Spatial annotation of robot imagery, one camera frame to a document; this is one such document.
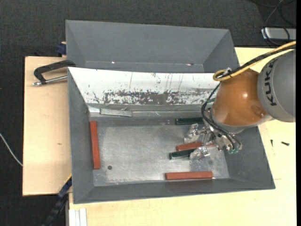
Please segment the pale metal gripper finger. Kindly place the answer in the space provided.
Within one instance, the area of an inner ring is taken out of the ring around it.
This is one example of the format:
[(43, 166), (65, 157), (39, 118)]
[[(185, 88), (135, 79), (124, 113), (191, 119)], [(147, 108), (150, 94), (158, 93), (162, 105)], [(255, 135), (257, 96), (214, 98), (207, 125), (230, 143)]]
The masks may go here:
[(201, 127), (198, 123), (194, 123), (190, 126), (188, 132), (184, 136), (184, 143), (194, 143), (206, 134), (206, 129)]
[(196, 148), (193, 152), (190, 153), (190, 159), (191, 160), (200, 160), (205, 157), (210, 156), (208, 149), (206, 146), (201, 146)]

